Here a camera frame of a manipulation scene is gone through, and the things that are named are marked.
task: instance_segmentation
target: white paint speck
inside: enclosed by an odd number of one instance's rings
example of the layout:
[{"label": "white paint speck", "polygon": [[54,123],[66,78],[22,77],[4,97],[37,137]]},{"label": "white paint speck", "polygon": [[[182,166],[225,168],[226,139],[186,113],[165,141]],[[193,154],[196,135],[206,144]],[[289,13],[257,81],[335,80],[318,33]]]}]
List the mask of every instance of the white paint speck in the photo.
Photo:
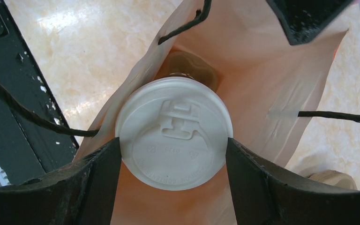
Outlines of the white paint speck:
[{"label": "white paint speck", "polygon": [[56,122],[57,125],[60,125],[60,120],[57,118],[54,118],[54,122]]}]

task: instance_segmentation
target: white plastic lid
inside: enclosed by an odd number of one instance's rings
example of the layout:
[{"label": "white plastic lid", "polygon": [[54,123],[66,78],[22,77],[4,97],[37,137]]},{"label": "white plastic lid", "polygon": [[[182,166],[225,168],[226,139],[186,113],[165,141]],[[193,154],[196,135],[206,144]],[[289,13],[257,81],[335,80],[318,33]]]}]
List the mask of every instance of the white plastic lid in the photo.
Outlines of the white plastic lid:
[{"label": "white plastic lid", "polygon": [[147,185],[186,190],[210,180],[225,164],[230,115],[205,85],[184,77],[135,91],[115,126],[122,160]]}]

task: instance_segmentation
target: beige tile floor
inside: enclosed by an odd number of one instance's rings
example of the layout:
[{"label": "beige tile floor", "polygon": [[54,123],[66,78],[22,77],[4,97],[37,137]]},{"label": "beige tile floor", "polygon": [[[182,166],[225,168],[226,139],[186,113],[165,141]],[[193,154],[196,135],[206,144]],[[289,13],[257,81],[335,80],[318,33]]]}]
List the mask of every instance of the beige tile floor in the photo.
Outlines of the beige tile floor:
[{"label": "beige tile floor", "polygon": [[[72,128],[87,129],[181,0],[5,0]],[[331,67],[319,110],[360,114],[360,10]],[[360,189],[360,124],[314,118],[286,166],[334,169]]]}]

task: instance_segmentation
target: white paper bag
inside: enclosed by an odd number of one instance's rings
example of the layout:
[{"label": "white paper bag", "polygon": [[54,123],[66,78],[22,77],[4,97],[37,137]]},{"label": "white paper bag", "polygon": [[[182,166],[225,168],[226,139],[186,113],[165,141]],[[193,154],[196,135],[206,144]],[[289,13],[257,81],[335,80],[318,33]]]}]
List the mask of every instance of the white paper bag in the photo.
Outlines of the white paper bag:
[{"label": "white paper bag", "polygon": [[[221,75],[217,94],[226,104],[234,138],[260,156],[285,166],[316,110],[333,54],[346,28],[335,21],[314,42],[290,46],[264,0],[214,0],[203,23],[158,45],[185,24],[203,0],[184,0],[163,25],[144,57],[111,96],[75,160],[114,138],[116,116],[127,97],[150,82],[172,48],[197,55]],[[163,191],[135,178],[124,164],[115,199],[116,225],[235,224],[226,167],[207,183],[185,191]]]}]

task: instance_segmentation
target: black rope handle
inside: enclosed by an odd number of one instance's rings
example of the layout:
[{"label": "black rope handle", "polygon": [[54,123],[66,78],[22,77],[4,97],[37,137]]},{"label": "black rope handle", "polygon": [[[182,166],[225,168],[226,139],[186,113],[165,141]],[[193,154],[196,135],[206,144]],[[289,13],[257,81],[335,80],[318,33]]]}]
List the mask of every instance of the black rope handle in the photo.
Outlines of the black rope handle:
[{"label": "black rope handle", "polygon": [[338,120],[351,120],[360,123],[360,115],[330,111],[300,111],[299,117],[323,117]]},{"label": "black rope handle", "polygon": [[165,41],[169,40],[170,38],[179,35],[183,32],[185,32],[186,30],[202,23],[203,21],[206,20],[206,18],[208,18],[209,12],[210,12],[210,7],[212,5],[212,0],[205,0],[203,3],[203,8],[202,11],[199,9],[196,11],[196,16],[193,20],[191,20],[190,22],[184,24],[183,26],[175,29],[174,31],[170,32],[169,34],[161,37],[158,40],[158,45],[164,43]]},{"label": "black rope handle", "polygon": [[38,116],[36,113],[29,111],[22,106],[9,92],[0,84],[0,100],[5,102],[13,111],[20,114],[26,120],[51,131],[59,134],[71,135],[71,136],[84,136],[93,137],[98,133],[98,130],[77,130],[71,129],[65,126],[57,125],[53,122],[45,120]]},{"label": "black rope handle", "polygon": [[[205,0],[202,10],[199,9],[196,11],[195,19],[184,24],[178,29],[170,32],[169,34],[161,37],[158,41],[158,45],[205,21],[209,15],[211,4],[212,4],[212,0]],[[57,125],[48,120],[45,120],[44,118],[38,116],[36,113],[31,112],[28,109],[26,109],[24,106],[22,106],[1,84],[0,84],[0,100],[5,102],[13,111],[20,114],[26,120],[35,123],[40,127],[54,131],[56,133],[71,135],[71,136],[84,136],[84,137],[93,137],[98,133],[98,130],[86,131],[86,130],[71,129],[61,125]],[[360,123],[360,115],[347,114],[342,112],[300,111],[298,117],[324,117],[324,118],[339,119],[339,120],[352,120]]]}]

